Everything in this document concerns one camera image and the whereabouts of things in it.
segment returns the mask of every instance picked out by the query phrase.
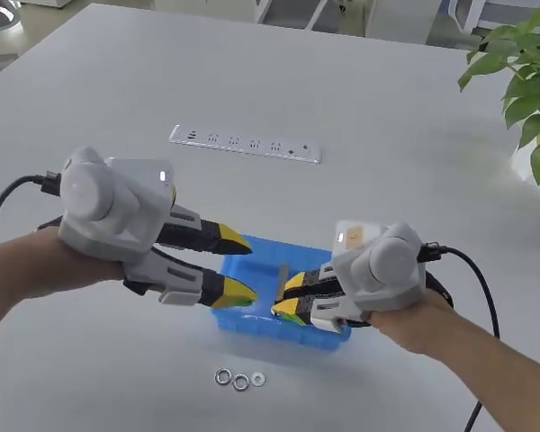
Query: black cable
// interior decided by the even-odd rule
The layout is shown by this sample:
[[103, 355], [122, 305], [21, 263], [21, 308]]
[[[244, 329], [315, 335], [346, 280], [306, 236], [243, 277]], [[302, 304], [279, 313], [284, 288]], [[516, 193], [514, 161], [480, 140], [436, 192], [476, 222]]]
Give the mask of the black cable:
[[[474, 271], [476, 277], [478, 278], [478, 281], [480, 282], [482, 290], [484, 291], [484, 297], [486, 297], [486, 302], [488, 303], [488, 310], [490, 311], [490, 319], [492, 321], [492, 334], [495, 338], [500, 339], [498, 313], [496, 312], [496, 306], [494, 306], [494, 300], [492, 299], [490, 288], [488, 287], [488, 284], [486, 283], [486, 278], [480, 271], [480, 268], [478, 268], [478, 266], [472, 261], [469, 256], [467, 256], [464, 252], [461, 252], [458, 249], [454, 249], [453, 247], [448, 246], [442, 246], [440, 250], [443, 251], [443, 253], [445, 254], [452, 254], [461, 258]], [[466, 428], [464, 429], [464, 432], [470, 432], [472, 430], [474, 423], [478, 418], [478, 414], [480, 414], [481, 410], [482, 404], [480, 403], [480, 401], [478, 401], [476, 402], [476, 406], [474, 407], [470, 418], [468, 418], [468, 423], [466, 423]]]
[[6, 201], [6, 198], [14, 192], [18, 187], [26, 184], [26, 183], [34, 183], [35, 185], [42, 185], [42, 182], [44, 181], [44, 176], [42, 175], [25, 175], [24, 177], [20, 177], [18, 180], [12, 182], [8, 187], [4, 189], [2, 193], [0, 193], [0, 208], [2, 207], [2, 204]]
[[[486, 278], [482, 274], [480, 268], [478, 268], [476, 263], [474, 263], [469, 256], [453, 247], [440, 246], [437, 243], [429, 243], [420, 250], [420, 254], [418, 255], [418, 261], [436, 261], [440, 259], [440, 256], [442, 256], [443, 254], [456, 255], [457, 257], [461, 258], [474, 271], [476, 277], [478, 278], [478, 281], [480, 282], [481, 288], [484, 291], [484, 297], [486, 297], [486, 302], [488, 303], [488, 310], [490, 311], [490, 319], [492, 321], [492, 334], [495, 338], [500, 339], [500, 325], [498, 323], [498, 313], [496, 312], [496, 306], [494, 306], [494, 300], [492, 299], [490, 288], [488, 287]], [[472, 414], [468, 418], [468, 423], [466, 423], [466, 428], [464, 429], [464, 432], [472, 431], [474, 423], [476, 422], [478, 414], [480, 414], [481, 410], [482, 404], [478, 400], [476, 402], [474, 410], [472, 411]]]

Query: robotic claw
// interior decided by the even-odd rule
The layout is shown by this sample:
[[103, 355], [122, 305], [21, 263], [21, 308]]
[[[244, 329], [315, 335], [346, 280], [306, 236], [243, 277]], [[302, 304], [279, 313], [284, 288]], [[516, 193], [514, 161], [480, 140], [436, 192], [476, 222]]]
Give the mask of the robotic claw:
[[58, 237], [78, 252], [122, 262], [124, 285], [139, 295], [160, 287], [160, 302], [214, 309], [244, 306], [256, 294], [243, 283], [176, 259], [154, 245], [223, 255], [251, 253], [226, 225], [203, 220], [176, 202], [171, 165], [159, 159], [103, 160], [89, 147], [67, 160], [59, 179], [64, 215]]
[[[139, 295], [159, 287], [165, 304], [213, 309], [246, 306], [256, 294], [240, 281], [176, 259], [154, 245], [223, 255], [251, 253], [226, 225], [203, 220], [176, 204], [171, 165], [160, 159], [103, 160], [89, 147], [77, 150], [55, 176], [54, 194], [64, 215], [58, 237], [80, 253], [122, 262], [124, 285]], [[390, 227], [342, 221], [332, 259], [288, 281], [272, 311], [300, 325], [341, 332], [367, 326], [368, 313], [406, 308], [426, 288], [445, 297], [444, 287], [420, 262], [422, 241], [407, 224]]]
[[420, 254], [425, 248], [406, 223], [386, 227], [341, 221], [331, 261], [288, 281], [272, 312], [303, 326], [340, 333], [343, 326], [368, 327], [371, 312], [419, 302], [426, 289], [454, 307], [446, 288], [426, 271]]

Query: white pot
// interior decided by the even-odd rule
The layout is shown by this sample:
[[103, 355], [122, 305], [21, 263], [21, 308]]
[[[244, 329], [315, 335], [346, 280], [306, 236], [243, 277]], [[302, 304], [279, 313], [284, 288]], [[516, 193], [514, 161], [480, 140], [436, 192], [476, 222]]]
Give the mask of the white pot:
[[528, 142], [523, 148], [516, 147], [512, 154], [512, 169], [516, 171], [519, 177], [532, 186], [540, 189], [540, 184], [536, 183], [532, 174], [532, 166], [530, 165], [530, 155], [540, 142], [540, 134]]

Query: cable connector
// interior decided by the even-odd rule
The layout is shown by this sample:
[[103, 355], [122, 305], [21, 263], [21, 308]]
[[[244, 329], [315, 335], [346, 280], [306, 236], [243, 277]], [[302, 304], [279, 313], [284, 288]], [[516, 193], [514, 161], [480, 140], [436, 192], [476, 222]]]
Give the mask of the cable connector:
[[418, 252], [419, 263], [429, 263], [438, 261], [442, 255], [447, 253], [447, 249], [436, 242], [425, 243]]
[[61, 173], [53, 173], [51, 171], [47, 171], [40, 184], [40, 190], [48, 195], [60, 196], [61, 179]]

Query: table surface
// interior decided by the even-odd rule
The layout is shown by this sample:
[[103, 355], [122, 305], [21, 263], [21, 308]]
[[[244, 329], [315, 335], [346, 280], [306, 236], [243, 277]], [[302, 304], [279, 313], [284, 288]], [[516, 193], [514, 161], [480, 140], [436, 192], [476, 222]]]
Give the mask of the table surface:
[[[339, 219], [408, 221], [479, 263], [503, 338], [540, 361], [540, 193], [509, 167], [508, 76], [459, 94], [464, 66], [455, 50], [92, 5], [0, 73], [0, 191], [87, 144], [171, 160], [181, 205], [255, 236], [329, 248]], [[172, 145], [176, 122], [313, 140], [323, 162]], [[60, 209], [28, 186], [0, 240]], [[489, 325], [463, 263], [429, 268]], [[220, 387], [220, 367], [266, 385]], [[462, 430], [473, 404], [442, 365], [374, 330], [326, 354], [220, 332], [205, 308], [119, 283], [27, 301], [0, 326], [0, 432]], [[482, 415], [475, 430], [498, 428]]]

